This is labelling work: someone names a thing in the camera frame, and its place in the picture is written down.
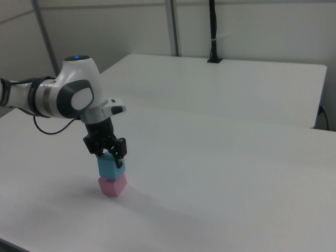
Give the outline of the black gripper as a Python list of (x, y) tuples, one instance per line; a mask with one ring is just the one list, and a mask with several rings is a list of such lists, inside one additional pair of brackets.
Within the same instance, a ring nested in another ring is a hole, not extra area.
[(115, 138), (112, 120), (107, 118), (101, 122), (85, 124), (88, 134), (83, 141), (90, 154), (100, 156), (104, 150), (108, 150), (113, 156), (116, 166), (120, 169), (123, 165), (123, 158), (127, 154), (127, 143), (125, 138)]

